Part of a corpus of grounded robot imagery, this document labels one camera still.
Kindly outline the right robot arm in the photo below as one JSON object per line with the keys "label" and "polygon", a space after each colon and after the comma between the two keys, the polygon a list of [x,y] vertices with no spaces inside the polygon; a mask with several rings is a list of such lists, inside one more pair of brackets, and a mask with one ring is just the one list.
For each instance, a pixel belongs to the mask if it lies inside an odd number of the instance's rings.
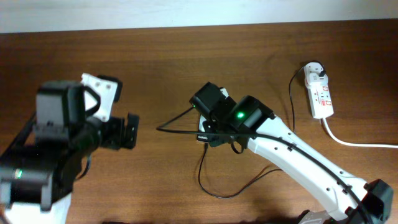
{"label": "right robot arm", "polygon": [[264,157],[305,188],[323,207],[307,212],[301,223],[385,223],[394,191],[381,179],[366,182],[329,161],[291,131],[258,99],[235,102],[208,82],[190,99],[204,117],[208,136],[238,142]]}

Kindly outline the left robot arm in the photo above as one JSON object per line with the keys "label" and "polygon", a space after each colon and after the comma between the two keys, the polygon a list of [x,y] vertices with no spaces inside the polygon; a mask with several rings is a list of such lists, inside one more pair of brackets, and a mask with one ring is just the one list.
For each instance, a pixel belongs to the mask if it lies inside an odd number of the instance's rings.
{"label": "left robot arm", "polygon": [[34,113],[1,155],[5,221],[64,223],[92,153],[135,147],[139,117],[111,115],[122,87],[111,80],[55,80],[38,89]]}

